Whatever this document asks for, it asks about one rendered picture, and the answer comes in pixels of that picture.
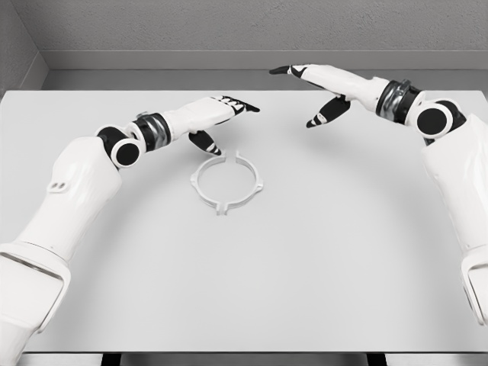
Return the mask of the right robot hand striped fingers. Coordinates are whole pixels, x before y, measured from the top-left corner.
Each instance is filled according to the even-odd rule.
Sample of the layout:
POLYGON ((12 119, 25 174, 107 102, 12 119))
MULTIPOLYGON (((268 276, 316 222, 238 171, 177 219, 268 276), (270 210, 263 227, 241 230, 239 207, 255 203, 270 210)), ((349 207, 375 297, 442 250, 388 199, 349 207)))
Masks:
POLYGON ((271 75, 294 75, 312 85, 318 86, 335 97, 307 122, 307 128, 327 124, 343 115, 350 108, 351 101, 359 101, 369 111, 375 111, 377 98, 372 81, 333 66, 295 65, 280 66, 269 71, 271 75))

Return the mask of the left robot hand striped fingers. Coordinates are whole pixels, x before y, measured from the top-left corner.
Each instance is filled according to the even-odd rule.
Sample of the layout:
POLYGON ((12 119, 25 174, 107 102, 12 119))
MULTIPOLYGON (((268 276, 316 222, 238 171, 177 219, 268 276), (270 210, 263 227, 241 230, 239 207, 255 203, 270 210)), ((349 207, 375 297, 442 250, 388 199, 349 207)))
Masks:
POLYGON ((197 148, 215 156, 221 156, 222 152, 205 130, 241 113, 260 111, 256 106, 226 95, 199 99, 185 105, 185 109, 189 112, 187 124, 189 140, 197 148))

